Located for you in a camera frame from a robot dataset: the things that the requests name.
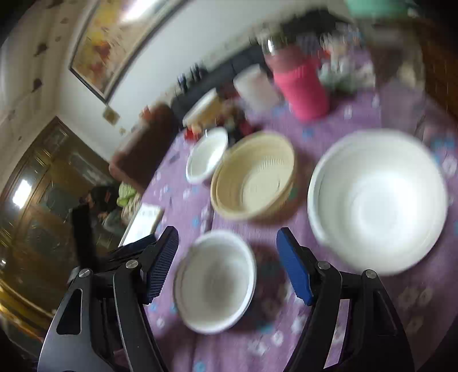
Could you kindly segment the pink knitted jar cover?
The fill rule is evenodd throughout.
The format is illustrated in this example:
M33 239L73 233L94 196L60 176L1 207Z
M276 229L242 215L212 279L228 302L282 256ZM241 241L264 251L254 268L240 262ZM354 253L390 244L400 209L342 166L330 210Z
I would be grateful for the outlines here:
M325 116L329 97L317 75L317 58L306 55L298 46L290 45L274 54L266 54L265 62L293 114L301 121Z

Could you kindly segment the stacked plates in rack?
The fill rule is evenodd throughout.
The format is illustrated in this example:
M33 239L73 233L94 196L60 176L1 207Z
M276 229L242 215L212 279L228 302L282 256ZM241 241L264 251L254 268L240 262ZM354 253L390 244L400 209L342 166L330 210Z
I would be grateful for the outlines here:
M182 126L192 129L199 126L201 129L210 128L216 118L222 113L224 101L219 97L217 89L206 92L198 102L185 114Z

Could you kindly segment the dark wooden cabinet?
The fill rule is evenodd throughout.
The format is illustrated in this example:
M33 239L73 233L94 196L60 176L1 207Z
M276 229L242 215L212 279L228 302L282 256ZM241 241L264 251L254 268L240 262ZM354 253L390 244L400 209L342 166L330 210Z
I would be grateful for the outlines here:
M43 341L77 265L71 210L109 164L54 117L1 193L1 315Z

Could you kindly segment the seated person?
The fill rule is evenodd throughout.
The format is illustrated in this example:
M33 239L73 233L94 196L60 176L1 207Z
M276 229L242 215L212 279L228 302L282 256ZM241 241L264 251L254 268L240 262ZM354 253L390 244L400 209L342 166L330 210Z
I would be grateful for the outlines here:
M88 205L93 227L100 225L107 232L121 237L125 232L122 221L122 209L117 205L118 188L113 185L93 187L79 198L79 202Z

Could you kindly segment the beige ribbed plastic bowl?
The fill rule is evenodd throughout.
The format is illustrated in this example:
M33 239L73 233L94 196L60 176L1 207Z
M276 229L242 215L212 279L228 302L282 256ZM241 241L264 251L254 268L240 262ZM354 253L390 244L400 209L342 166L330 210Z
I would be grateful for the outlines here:
M214 211L232 221L267 219L286 202L296 172L287 137L270 131L247 136L228 150L212 177Z

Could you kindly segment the large white paper bowl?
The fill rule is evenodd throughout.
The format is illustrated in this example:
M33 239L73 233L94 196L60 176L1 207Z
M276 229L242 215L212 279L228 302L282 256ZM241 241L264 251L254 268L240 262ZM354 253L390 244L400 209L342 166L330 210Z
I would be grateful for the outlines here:
M392 129L339 139L311 176L307 213L316 241L361 272L395 275L438 241L448 212L446 181L428 148Z

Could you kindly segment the framed wall painting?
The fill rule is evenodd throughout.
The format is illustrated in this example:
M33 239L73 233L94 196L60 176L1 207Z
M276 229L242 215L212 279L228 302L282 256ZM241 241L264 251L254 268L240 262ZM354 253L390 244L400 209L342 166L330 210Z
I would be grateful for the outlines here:
M78 37L69 70L107 104L144 44L184 1L97 1Z

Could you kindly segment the white plastic tub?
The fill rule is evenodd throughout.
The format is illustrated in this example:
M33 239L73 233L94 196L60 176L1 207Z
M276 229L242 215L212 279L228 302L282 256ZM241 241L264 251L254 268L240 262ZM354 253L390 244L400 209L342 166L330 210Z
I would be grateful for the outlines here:
M234 88L246 104L256 112L268 112L283 103L281 94L259 64L241 71L233 80Z

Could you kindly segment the white paper booklet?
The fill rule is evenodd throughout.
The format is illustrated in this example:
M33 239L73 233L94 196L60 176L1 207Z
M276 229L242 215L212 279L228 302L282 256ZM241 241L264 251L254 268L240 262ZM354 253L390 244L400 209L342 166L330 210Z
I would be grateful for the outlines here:
M119 247L126 246L155 233L164 209L157 205L141 203L127 226Z

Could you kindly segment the white shallow paper plate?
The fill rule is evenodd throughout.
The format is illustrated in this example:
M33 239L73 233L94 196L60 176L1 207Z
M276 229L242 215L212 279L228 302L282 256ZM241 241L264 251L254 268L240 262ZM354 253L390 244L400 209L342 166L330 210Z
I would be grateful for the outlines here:
M225 128L214 128L195 144L188 157L185 176L191 185L211 180L224 153L228 149L228 132Z

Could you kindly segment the small white paper bowl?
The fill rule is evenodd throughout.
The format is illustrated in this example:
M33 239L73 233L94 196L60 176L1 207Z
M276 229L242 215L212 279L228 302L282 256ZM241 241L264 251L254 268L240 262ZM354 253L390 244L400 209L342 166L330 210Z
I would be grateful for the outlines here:
M248 310L256 281L252 248L234 232L212 230L190 246L178 266L173 281L175 306L194 332L222 333Z

